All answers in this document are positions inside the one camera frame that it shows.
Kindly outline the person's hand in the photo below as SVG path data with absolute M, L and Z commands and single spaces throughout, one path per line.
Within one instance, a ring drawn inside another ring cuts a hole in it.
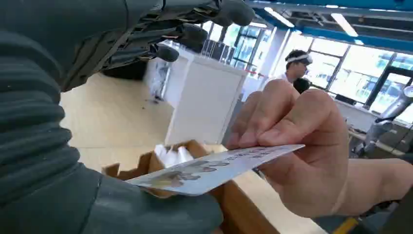
M 332 215 L 344 200 L 348 133 L 333 99 L 324 91 L 300 94 L 282 79 L 249 95 L 226 147 L 301 144 L 302 148 L 260 166 L 285 207 L 303 217 Z

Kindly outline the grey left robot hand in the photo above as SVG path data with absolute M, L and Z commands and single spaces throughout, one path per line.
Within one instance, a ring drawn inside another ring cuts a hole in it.
M 60 123 L 60 95 L 99 71 L 132 32 L 151 45 L 184 23 L 247 26 L 243 0 L 3 0 L 0 3 L 0 231 L 210 234 L 208 194 L 156 198 L 87 168 Z

